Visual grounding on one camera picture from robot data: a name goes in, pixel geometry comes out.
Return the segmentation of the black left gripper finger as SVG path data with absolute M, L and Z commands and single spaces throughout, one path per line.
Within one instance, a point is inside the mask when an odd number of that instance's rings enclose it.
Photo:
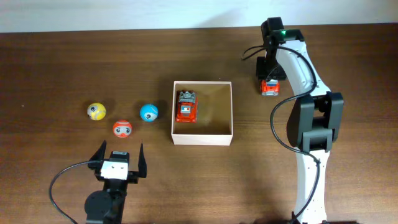
M 141 144 L 139 151 L 139 160 L 138 160 L 138 171 L 135 176 L 137 178 L 146 178 L 147 177 L 147 163 L 144 155 L 144 145 Z
M 104 140 L 99 149 L 91 156 L 88 163 L 88 168 L 91 170 L 100 169 L 104 161 L 107 142 Z

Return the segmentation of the red toy truck yellow ladder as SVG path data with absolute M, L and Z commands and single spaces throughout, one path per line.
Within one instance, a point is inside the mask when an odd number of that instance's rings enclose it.
M 262 96 L 277 96 L 279 94 L 280 85 L 278 80 L 262 80 L 261 81 L 261 95 Z

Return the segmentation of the red toy truck blue tracks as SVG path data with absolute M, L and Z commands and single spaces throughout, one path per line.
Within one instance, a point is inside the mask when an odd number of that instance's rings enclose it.
M 180 91 L 177 101 L 176 122 L 196 123 L 197 107 L 197 94 L 194 91 Z

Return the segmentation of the white cardboard box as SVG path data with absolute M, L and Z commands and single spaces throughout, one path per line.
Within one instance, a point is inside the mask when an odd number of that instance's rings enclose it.
M 196 123 L 178 123 L 177 102 L 182 90 L 197 94 Z M 231 82 L 175 81 L 171 137 L 175 145 L 229 146 L 233 138 Z

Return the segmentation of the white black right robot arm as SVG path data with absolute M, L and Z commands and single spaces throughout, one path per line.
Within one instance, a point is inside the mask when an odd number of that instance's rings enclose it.
M 293 101 L 288 118 L 287 142 L 281 145 L 293 151 L 297 160 L 297 199 L 290 223 L 326 223 L 326 165 L 337 140 L 344 99 L 321 80 L 307 53 L 303 34 L 285 29 L 282 19 L 270 17 L 261 25 L 262 49 L 257 58 L 256 76 L 263 95 L 275 94 L 279 81 L 288 80 L 294 95 L 276 105 Z

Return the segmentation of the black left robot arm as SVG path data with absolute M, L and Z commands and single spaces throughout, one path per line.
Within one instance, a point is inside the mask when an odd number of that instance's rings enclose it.
M 124 203 L 129 184 L 137 184 L 147 177 L 144 146 L 140 145 L 138 170 L 129 170 L 128 152 L 113 151 L 108 159 L 104 157 L 106 141 L 89 160 L 88 168 L 94 171 L 103 189 L 91 193 L 85 201 L 87 223 L 121 223 Z

